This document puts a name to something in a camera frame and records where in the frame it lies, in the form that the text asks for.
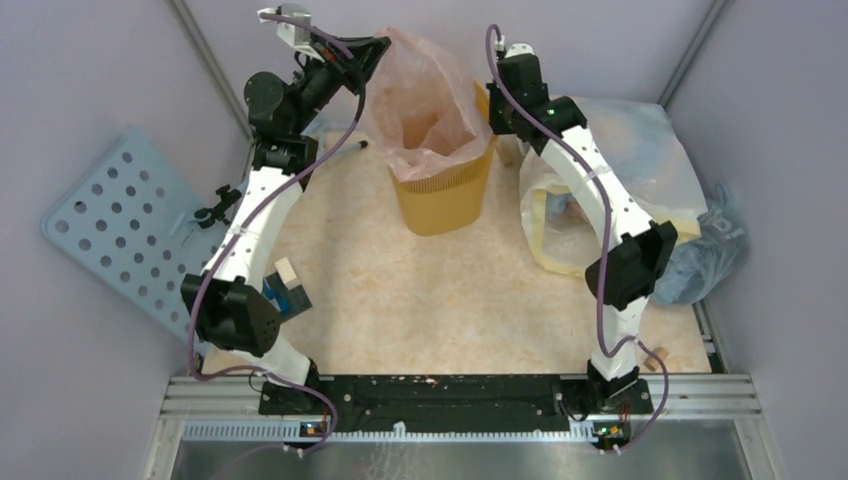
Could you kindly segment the pink plastic trash bag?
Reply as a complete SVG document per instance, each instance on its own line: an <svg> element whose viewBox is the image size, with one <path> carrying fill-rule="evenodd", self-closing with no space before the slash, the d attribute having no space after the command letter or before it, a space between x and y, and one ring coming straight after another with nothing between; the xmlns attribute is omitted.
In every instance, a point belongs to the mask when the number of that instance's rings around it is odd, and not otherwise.
<svg viewBox="0 0 848 480"><path fill-rule="evenodd" d="M363 128L401 182L482 156L492 131L469 68L435 43L395 27L366 88Z"/></svg>

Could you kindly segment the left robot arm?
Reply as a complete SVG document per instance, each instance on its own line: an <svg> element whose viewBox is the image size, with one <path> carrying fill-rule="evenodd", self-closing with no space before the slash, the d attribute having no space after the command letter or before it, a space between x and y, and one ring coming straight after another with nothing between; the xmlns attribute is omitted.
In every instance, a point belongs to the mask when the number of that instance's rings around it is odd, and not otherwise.
<svg viewBox="0 0 848 480"><path fill-rule="evenodd" d="M283 401L297 413L317 407L321 388L309 379L312 361L280 332L294 312L278 310L264 296L265 269L304 182L321 162L306 129L341 89L362 97L390 45L386 36L333 43L313 37L312 52L291 81L268 71L247 80L243 96L255 147L247 184L225 193L238 208L223 243L180 288L194 336L284 385Z"/></svg>

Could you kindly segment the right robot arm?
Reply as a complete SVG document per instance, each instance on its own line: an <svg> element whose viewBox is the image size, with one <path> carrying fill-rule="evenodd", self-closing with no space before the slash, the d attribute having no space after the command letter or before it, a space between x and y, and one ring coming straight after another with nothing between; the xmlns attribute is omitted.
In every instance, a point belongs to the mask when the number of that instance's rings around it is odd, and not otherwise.
<svg viewBox="0 0 848 480"><path fill-rule="evenodd" d="M594 230L600 256L585 270L596 299L598 346L587 367L586 397L612 412L636 383L635 348L642 315L678 238L674 225L657 222L625 189L602 156L588 120L569 97L550 97L538 57L531 51L489 54L493 80L489 123L513 134L564 181Z"/></svg>

